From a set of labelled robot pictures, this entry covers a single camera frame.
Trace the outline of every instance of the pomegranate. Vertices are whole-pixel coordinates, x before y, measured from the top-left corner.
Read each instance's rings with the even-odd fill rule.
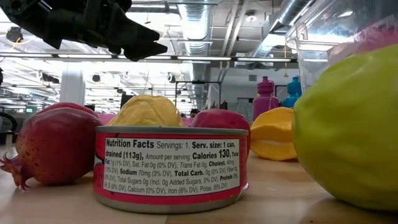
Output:
[[[98,118],[69,107],[37,114],[23,125],[16,142],[18,156],[4,155],[0,168],[26,189],[34,177],[44,185],[70,184],[93,168]]]
[[[54,103],[53,105],[44,108],[42,111],[38,112],[37,114],[42,114],[42,113],[44,113],[46,111],[49,111],[49,110],[52,110],[52,109],[56,109],[56,108],[78,109],[78,110],[87,112],[87,113],[89,113],[91,115],[94,115],[94,116],[98,117],[98,115],[93,110],[91,110],[91,109],[89,109],[89,108],[87,108],[85,106],[78,105],[76,103]]]
[[[250,124],[247,119],[234,111],[222,109],[209,109],[198,113],[192,121],[193,128],[233,128],[249,132],[248,155],[250,152]]]

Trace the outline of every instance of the plastic bottle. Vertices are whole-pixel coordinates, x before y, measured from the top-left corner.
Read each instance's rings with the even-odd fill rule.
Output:
[[[279,106],[279,100],[274,97],[274,82],[269,81],[268,77],[263,77],[262,82],[257,84],[257,92],[260,94],[253,100],[253,119],[271,109]]]
[[[287,108],[293,108],[295,102],[302,94],[299,77],[293,77],[293,81],[287,84],[287,93],[289,94],[289,97],[283,100],[282,105]]]

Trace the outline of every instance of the metal can rim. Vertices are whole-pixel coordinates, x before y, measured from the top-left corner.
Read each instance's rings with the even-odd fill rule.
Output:
[[[182,128],[182,127],[151,127],[151,126],[97,126],[97,133],[122,134],[209,134],[223,136],[247,136],[243,129],[226,128]]]

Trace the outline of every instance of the blue bottle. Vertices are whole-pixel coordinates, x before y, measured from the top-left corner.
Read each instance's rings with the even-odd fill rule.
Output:
[[[299,77],[293,77],[293,81],[287,84],[287,93],[290,96],[283,100],[282,105],[287,108],[293,108],[294,103],[300,98],[302,94]]]

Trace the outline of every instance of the wooden table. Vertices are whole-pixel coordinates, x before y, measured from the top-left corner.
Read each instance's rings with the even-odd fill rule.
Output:
[[[337,201],[298,162],[273,162],[249,156],[250,189],[234,205],[192,215],[142,215],[98,203],[91,190],[92,174],[63,187],[17,189],[10,174],[0,171],[0,224],[143,223],[398,223],[398,216],[376,213]]]

